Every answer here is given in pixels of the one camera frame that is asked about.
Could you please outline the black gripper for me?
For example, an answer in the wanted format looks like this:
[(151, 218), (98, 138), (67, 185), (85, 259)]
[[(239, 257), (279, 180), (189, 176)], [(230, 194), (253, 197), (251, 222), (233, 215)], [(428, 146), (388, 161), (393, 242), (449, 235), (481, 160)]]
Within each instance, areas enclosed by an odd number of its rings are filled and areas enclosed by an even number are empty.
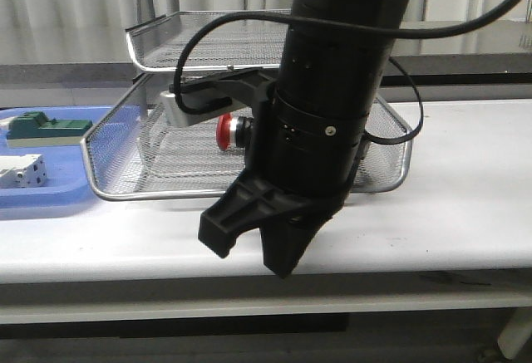
[(369, 111), (369, 96), (352, 91), (314, 102), (256, 91), (245, 169), (200, 215), (198, 239), (226, 258), (241, 234), (259, 228), (264, 266), (288, 277), (343, 206)]

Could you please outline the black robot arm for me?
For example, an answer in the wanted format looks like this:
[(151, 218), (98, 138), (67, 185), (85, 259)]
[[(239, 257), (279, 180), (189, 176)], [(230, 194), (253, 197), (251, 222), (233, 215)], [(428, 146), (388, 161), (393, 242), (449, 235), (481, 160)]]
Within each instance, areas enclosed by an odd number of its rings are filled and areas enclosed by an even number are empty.
[(297, 266), (334, 215), (322, 201), (343, 201), (369, 148), (367, 117), (394, 39), (333, 28), (334, 22), (396, 29), (410, 0), (293, 0), (292, 14), (324, 25), (289, 27), (272, 108), (259, 123), (262, 179), (286, 195), (314, 199), (308, 213), (260, 228), (264, 264), (280, 277)]

